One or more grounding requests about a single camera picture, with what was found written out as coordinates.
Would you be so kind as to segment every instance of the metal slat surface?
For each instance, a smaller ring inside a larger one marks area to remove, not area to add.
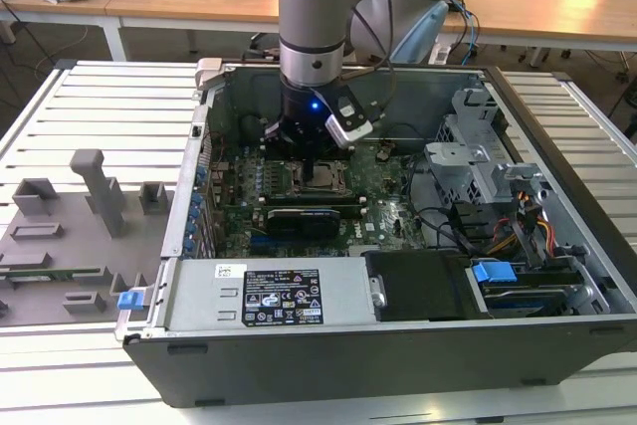
[[[38,121],[125,121],[141,123],[190,123],[192,110],[148,109],[79,109],[71,114],[61,108],[45,108],[38,112]]]
[[[174,188],[190,131],[194,65],[79,62],[64,71],[0,159],[0,228],[16,211],[25,177],[48,177],[60,192],[86,191],[68,166],[78,148],[105,153],[122,190],[142,181]]]
[[[548,135],[573,166],[577,175],[599,201],[626,240],[634,246],[637,240],[637,151],[628,142],[618,142],[621,133],[586,103],[570,84],[555,86],[554,79],[544,75],[520,78],[507,74],[523,100],[529,102]],[[534,161],[512,128],[512,143],[520,148],[525,161]]]
[[[195,89],[192,77],[94,77],[71,75],[65,85],[78,87],[179,87]]]
[[[50,99],[46,109],[184,109],[192,111],[192,100],[175,99],[95,99],[95,98],[58,98]]]

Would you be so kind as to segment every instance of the table leg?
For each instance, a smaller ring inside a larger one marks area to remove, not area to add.
[[[117,17],[105,17],[102,22],[110,56],[115,62],[125,62],[128,60],[126,46],[121,36],[121,23]]]
[[[188,38],[188,51],[191,54],[196,54],[199,52],[197,49],[197,31],[196,30],[186,30],[186,37]]]
[[[531,57],[531,61],[529,62],[529,65],[531,67],[539,67],[539,64],[541,63],[541,59],[542,57],[549,51],[550,49],[546,49],[544,47],[535,47],[535,50],[533,51],[533,56]]]
[[[15,44],[16,38],[11,30],[13,22],[0,22],[0,40],[7,45]]]

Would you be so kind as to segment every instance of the blue latch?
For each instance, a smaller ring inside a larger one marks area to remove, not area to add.
[[[472,269],[479,283],[514,283],[518,280],[511,263],[503,261],[483,261]]]
[[[143,310],[143,293],[139,291],[128,291],[119,294],[117,308],[120,311],[141,311]]]

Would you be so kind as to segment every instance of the metal bracket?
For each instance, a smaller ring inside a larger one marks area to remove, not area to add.
[[[482,120],[491,123],[498,112],[498,104],[486,89],[463,89],[454,93],[451,103],[464,120]]]
[[[539,183],[544,180],[543,173],[536,164],[517,163],[497,165],[491,177],[496,185],[496,196],[511,196],[511,182],[529,183],[533,190],[540,191]]]
[[[224,66],[221,59],[201,59],[197,62],[195,71],[197,90],[203,92],[223,84],[223,74]]]
[[[489,161],[489,155],[480,145],[462,143],[427,143],[429,161],[439,166],[472,166]]]

